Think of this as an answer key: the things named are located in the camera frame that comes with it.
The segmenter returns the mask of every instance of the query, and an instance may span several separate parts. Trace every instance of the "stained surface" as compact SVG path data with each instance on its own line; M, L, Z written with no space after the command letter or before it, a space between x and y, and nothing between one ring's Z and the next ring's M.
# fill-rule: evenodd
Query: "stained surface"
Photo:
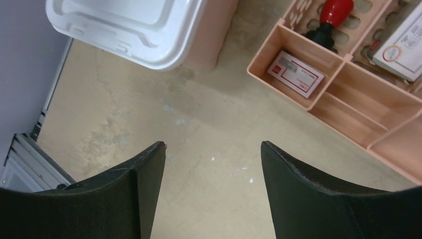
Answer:
M289 3L241 0L208 73L155 72L75 41L39 145L82 180L165 141L153 239L275 238L263 140L357 184L413 186L246 73Z

